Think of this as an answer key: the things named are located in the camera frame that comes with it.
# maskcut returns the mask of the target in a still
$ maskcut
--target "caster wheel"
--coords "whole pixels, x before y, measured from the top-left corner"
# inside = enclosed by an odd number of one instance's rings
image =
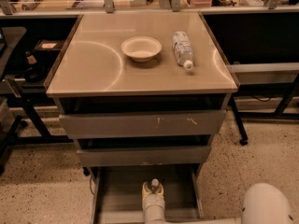
[[[84,174],[85,176],[89,176],[89,175],[90,175],[90,171],[88,171],[87,168],[83,168],[83,174]]]
[[[4,167],[0,165],[0,175],[4,172]]]
[[[20,125],[21,125],[21,128],[26,128],[28,126],[28,123],[26,121],[22,120]]]
[[[245,145],[247,145],[249,142],[248,142],[248,140],[247,139],[241,139],[240,140],[240,145],[241,146],[245,146]]]

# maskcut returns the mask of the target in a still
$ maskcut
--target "metal leg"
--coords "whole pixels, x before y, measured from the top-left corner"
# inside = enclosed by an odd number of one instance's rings
[[[7,135],[0,143],[0,174],[4,172],[5,164],[7,162],[7,146],[10,142],[13,142],[14,135],[18,129],[19,124],[21,123],[21,116],[15,118],[13,124],[11,125]]]
[[[88,170],[87,167],[83,167],[83,174],[86,175],[86,176],[89,176],[91,173],[90,173],[90,171]]]
[[[0,0],[0,8],[6,15],[12,15],[16,11],[16,8],[9,3],[9,0]]]
[[[197,209],[198,209],[198,214],[197,215],[200,218],[203,218],[205,215],[204,215],[203,205],[202,205],[202,202],[201,202],[199,191],[198,191],[198,188],[197,188],[197,177],[199,176],[200,170],[202,168],[202,163],[195,164],[193,166],[193,168],[194,168],[194,170],[192,172],[192,182],[193,182],[193,185],[194,185],[195,199],[196,199],[196,204],[197,204]]]
[[[99,200],[98,200],[98,194],[100,191],[100,175],[101,175],[101,170],[100,168],[97,168],[97,174],[96,178],[94,181],[95,188],[93,192],[93,210],[92,210],[92,215],[91,215],[91,224],[97,224],[98,223],[98,213],[99,213]]]
[[[284,110],[288,107],[290,101],[292,100],[293,96],[299,91],[299,75],[293,82],[293,86],[289,92],[287,92],[281,102],[279,103],[277,109],[274,112],[274,116],[278,117],[281,116]]]
[[[6,78],[6,83],[13,91],[16,101],[22,107],[28,118],[34,123],[40,133],[40,137],[20,137],[15,144],[49,144],[49,143],[69,143],[73,142],[66,135],[51,135],[41,117],[37,114],[34,106],[24,96],[21,87],[14,79]]]
[[[234,96],[231,97],[230,105],[231,105],[231,107],[233,109],[233,112],[234,112],[234,115],[235,115],[235,121],[236,121],[237,127],[238,127],[238,129],[241,133],[241,136],[242,136],[242,139],[240,140],[240,144],[242,146],[245,146],[245,145],[248,144],[249,138],[247,137],[247,133],[246,133],[246,130],[244,128],[242,118],[241,118],[241,116],[239,114],[239,111],[237,109],[237,106],[235,104]]]

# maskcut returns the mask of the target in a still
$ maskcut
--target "bottle cap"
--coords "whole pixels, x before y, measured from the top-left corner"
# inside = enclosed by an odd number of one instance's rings
[[[193,62],[190,60],[187,60],[184,64],[183,64],[184,68],[186,71],[191,71],[193,70]]]
[[[159,181],[158,181],[158,179],[152,179],[151,180],[151,186],[152,187],[155,187],[155,188],[158,188],[158,186],[159,186]]]

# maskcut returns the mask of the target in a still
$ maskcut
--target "terrazzo floor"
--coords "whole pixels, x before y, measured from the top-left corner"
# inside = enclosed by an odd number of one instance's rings
[[[52,133],[64,132],[57,119],[44,121]],[[240,217],[246,189],[266,182],[287,196],[299,224],[299,122],[247,120],[245,128],[249,144],[242,147],[229,111],[213,140],[197,179],[204,218]],[[0,223],[89,223],[90,178],[75,152],[74,144],[14,148],[0,176]]]

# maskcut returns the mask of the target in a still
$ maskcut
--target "drawer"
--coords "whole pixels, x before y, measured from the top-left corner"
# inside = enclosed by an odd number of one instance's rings
[[[204,163],[210,146],[101,148],[78,150],[83,166],[162,165]]]
[[[69,138],[144,137],[218,133],[226,110],[61,115]]]
[[[164,187],[167,223],[194,223],[202,216],[193,166],[128,166],[101,168],[95,187],[95,223],[144,223],[142,184],[157,178]]]

